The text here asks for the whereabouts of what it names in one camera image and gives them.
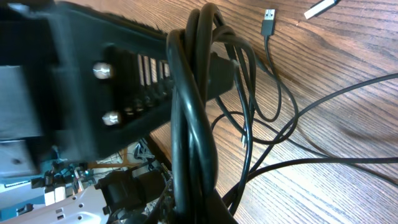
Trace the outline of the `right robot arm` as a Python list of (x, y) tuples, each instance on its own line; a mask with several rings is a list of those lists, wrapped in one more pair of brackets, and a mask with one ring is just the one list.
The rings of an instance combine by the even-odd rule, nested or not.
[(172, 179), (152, 170), (114, 171), (95, 185), (42, 208), (28, 204), (8, 223), (192, 223), (177, 210)]

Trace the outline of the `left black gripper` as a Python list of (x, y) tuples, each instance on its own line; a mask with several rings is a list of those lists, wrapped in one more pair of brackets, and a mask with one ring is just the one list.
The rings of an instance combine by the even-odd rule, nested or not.
[(1, 3), (1, 182), (42, 174), (62, 142), (53, 2)]

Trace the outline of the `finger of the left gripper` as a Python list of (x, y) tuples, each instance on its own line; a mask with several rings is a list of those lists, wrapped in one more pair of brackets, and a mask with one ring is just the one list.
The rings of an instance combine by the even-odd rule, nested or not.
[(62, 158), (108, 157), (170, 120), (174, 76), (165, 32), (58, 2), (52, 34), (60, 60), (53, 78)]

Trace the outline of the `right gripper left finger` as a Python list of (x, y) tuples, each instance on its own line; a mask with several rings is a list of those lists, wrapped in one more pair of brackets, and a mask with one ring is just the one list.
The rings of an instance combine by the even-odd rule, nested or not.
[(161, 193), (154, 209), (149, 215), (149, 223), (176, 223), (174, 183), (169, 180)]

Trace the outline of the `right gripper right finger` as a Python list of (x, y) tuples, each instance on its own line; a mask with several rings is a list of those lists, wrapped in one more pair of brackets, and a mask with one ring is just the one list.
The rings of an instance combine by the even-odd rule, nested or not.
[(205, 220), (209, 224), (238, 224), (216, 189), (205, 198)]

